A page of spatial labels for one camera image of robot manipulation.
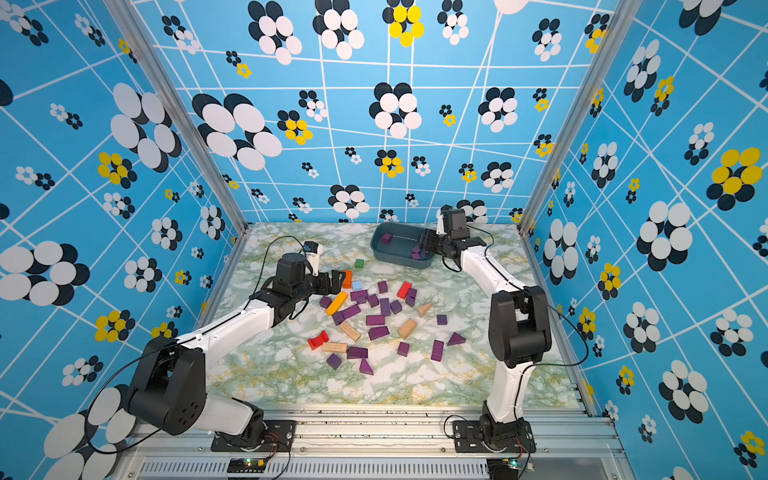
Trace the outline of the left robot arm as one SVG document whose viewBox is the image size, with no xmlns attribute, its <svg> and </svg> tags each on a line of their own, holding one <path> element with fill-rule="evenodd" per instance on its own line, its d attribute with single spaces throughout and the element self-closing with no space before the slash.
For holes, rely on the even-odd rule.
<svg viewBox="0 0 768 480">
<path fill-rule="evenodd" d="M 126 410 L 159 430 L 180 435 L 212 431 L 236 448 L 266 442 L 264 412 L 243 400 L 208 392 L 208 368 L 252 338 L 297 317 L 313 295 L 338 294 L 342 272 L 319 269 L 323 248 L 309 241 L 301 253 L 287 253 L 276 273 L 241 309 L 179 338 L 148 342 L 133 374 Z"/>
</svg>

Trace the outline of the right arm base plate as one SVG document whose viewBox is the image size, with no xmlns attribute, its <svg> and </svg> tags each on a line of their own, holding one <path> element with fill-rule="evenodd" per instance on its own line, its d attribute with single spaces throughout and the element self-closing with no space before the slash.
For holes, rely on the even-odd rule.
<svg viewBox="0 0 768 480">
<path fill-rule="evenodd" d="M 530 423 L 524 419 L 499 423 L 458 420 L 452 423 L 454 448 L 457 453 L 535 453 L 536 442 Z"/>
</svg>

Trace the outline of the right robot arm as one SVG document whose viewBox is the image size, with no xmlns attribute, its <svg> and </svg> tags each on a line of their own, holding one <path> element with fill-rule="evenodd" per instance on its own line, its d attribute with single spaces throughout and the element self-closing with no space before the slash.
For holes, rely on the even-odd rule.
<svg viewBox="0 0 768 480">
<path fill-rule="evenodd" d="M 494 451 L 514 444 L 535 451 L 523 400 L 530 376 L 552 346 L 544 291 L 516 279 L 478 237 L 461 234 L 454 238 L 427 229 L 419 237 L 419 247 L 454 261 L 490 297 L 488 343 L 496 369 L 480 417 L 483 441 Z"/>
</svg>

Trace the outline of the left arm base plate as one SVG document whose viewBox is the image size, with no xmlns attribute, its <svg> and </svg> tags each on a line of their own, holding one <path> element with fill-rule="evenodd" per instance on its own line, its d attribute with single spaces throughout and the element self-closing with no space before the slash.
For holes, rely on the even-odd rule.
<svg viewBox="0 0 768 480">
<path fill-rule="evenodd" d="M 289 452 L 296 436 L 295 420 L 258 420 L 240 435 L 216 432 L 213 452 Z"/>
</svg>

